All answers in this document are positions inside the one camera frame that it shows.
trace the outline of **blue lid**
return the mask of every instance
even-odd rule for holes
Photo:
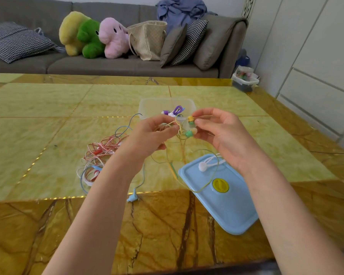
[[[179,169],[179,176],[190,189],[198,191],[209,182],[216,166],[211,166],[206,171],[200,171],[198,166],[211,156],[214,154],[206,154]],[[209,164],[216,162],[217,159],[213,158]],[[195,196],[226,232],[233,235],[243,234],[258,219],[243,177],[225,162],[219,164],[214,179],[225,180],[229,186],[228,191],[217,191],[212,181],[201,192],[194,193]]]

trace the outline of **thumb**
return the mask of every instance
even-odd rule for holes
[[[173,136],[175,136],[178,133],[179,129],[180,128],[178,125],[173,125],[164,129],[163,131],[159,131],[158,133],[160,135],[161,140],[164,142],[168,140],[169,138],[172,138]]]
[[[195,124],[204,130],[210,131],[214,134],[217,133],[217,131],[219,130],[219,124],[212,122],[210,120],[204,120],[204,119],[196,119],[195,120]]]

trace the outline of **gray sofa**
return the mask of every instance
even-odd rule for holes
[[[0,0],[0,22],[13,21],[28,28],[41,27],[45,36],[59,46],[59,27],[71,11],[102,21],[114,17],[125,27],[132,24],[155,20],[155,6],[115,3],[73,3],[55,0]],[[195,64],[160,67],[159,61],[142,61],[136,56],[128,59],[86,59],[83,56],[70,57],[56,51],[21,59],[7,64],[0,59],[0,73],[48,73],[78,75],[118,75],[155,77],[203,77],[230,78],[238,52],[241,48],[247,24],[238,21],[217,62],[202,71]]]

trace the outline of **plush toy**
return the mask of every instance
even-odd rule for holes
[[[77,38],[86,44],[83,47],[83,56],[87,59],[94,59],[105,53],[105,45],[98,37],[99,25],[98,21],[89,19],[79,27]]]
[[[85,44],[77,39],[78,29],[88,19],[90,18],[81,12],[72,11],[62,21],[59,29],[59,38],[60,42],[65,45],[66,53],[69,56],[81,54]]]
[[[116,59],[130,49],[126,28],[112,17],[101,22],[99,40],[106,45],[105,57],[108,59]]]

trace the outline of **beige tote bag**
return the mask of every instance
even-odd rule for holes
[[[131,52],[143,61],[159,61],[166,27],[165,21],[146,21],[128,27]]]

